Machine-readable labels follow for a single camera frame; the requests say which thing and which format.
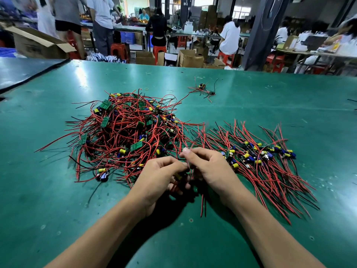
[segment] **blue plastic crate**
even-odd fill
[[[121,43],[135,44],[135,34],[130,32],[120,32]]]
[[[0,47],[0,57],[15,57],[14,53],[16,49],[14,48],[2,48]]]

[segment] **hand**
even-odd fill
[[[225,202],[232,188],[239,186],[245,188],[218,151],[204,148],[194,148],[192,150],[184,148],[180,157],[184,157],[191,164],[190,168],[196,167],[194,176],[202,175],[207,184],[221,197],[223,202]]]
[[[145,216],[149,216],[154,211],[158,198],[167,189],[172,190],[173,186],[177,185],[173,175],[187,168],[187,163],[180,162],[171,156],[151,159],[145,164],[129,195],[140,200],[145,208]],[[190,189],[190,185],[186,184],[185,188]],[[177,186],[173,191],[183,194]]]

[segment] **white t-shirt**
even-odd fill
[[[112,0],[87,0],[87,6],[95,10],[95,21],[108,29],[113,29],[110,9],[113,8]]]
[[[285,43],[288,39],[288,28],[281,27],[278,29],[278,32],[275,36],[275,41],[277,44]]]
[[[240,34],[240,27],[236,27],[233,21],[227,22],[221,33],[221,37],[224,38],[224,41],[220,45],[220,51],[226,55],[236,53]]]

